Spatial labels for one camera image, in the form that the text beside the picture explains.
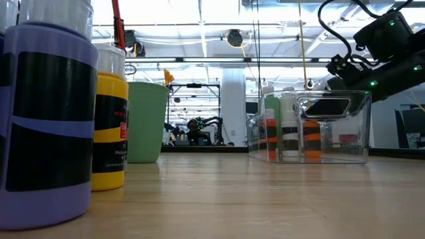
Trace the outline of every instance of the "table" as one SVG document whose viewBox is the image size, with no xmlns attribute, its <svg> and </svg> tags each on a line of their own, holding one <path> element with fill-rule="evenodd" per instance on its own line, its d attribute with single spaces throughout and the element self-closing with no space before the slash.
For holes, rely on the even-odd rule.
<svg viewBox="0 0 425 239">
<path fill-rule="evenodd" d="M 423 238 L 425 161 L 265 163 L 247 154 L 163 153 L 129 165 L 70 222 L 2 239 Z"/>
</svg>

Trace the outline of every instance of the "red pole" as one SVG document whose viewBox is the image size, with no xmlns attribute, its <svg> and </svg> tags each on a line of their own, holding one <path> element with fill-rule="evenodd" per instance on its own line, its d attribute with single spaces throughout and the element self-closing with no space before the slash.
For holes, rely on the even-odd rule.
<svg viewBox="0 0 425 239">
<path fill-rule="evenodd" d="M 112 0 L 112 9 L 114 10 L 114 18 L 118 21 L 118 48 L 126 52 L 126 43 L 124 40 L 124 32 L 122 29 L 121 15 L 120 15 L 120 5 L 118 0 Z"/>
</svg>

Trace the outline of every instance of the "orange cylinder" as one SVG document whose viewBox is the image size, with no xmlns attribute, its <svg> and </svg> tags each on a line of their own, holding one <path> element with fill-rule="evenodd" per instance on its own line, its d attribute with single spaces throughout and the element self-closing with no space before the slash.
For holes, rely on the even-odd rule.
<svg viewBox="0 0 425 239">
<path fill-rule="evenodd" d="M 303 123 L 304 155 L 307 163 L 321 162 L 320 125 L 314 121 Z"/>
</svg>

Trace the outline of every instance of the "orange object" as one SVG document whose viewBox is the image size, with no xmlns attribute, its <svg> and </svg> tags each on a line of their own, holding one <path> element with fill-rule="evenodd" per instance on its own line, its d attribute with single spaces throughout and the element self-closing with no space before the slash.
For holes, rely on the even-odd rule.
<svg viewBox="0 0 425 239">
<path fill-rule="evenodd" d="M 260 149 L 267 149 L 268 160 L 270 162 L 276 162 L 276 149 L 278 147 L 278 135 L 276 128 L 276 120 L 274 119 L 266 119 L 266 123 L 264 122 L 260 124 L 260 127 L 267 132 L 267 138 L 260 140 Z"/>
<path fill-rule="evenodd" d="M 322 152 L 319 123 L 312 121 L 304 122 L 303 135 L 305 161 L 308 163 L 320 163 Z"/>
<path fill-rule="evenodd" d="M 168 86 L 170 83 L 174 81 L 174 76 L 168 70 L 164 70 L 164 86 Z"/>
</svg>

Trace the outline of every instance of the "blue stripe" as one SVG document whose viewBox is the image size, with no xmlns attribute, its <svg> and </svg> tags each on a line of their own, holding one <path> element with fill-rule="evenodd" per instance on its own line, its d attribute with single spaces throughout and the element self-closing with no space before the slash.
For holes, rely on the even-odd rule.
<svg viewBox="0 0 425 239">
<path fill-rule="evenodd" d="M 94 131 L 94 121 L 53 121 L 12 116 L 12 123 L 43 133 L 86 139 L 92 139 Z"/>
</svg>

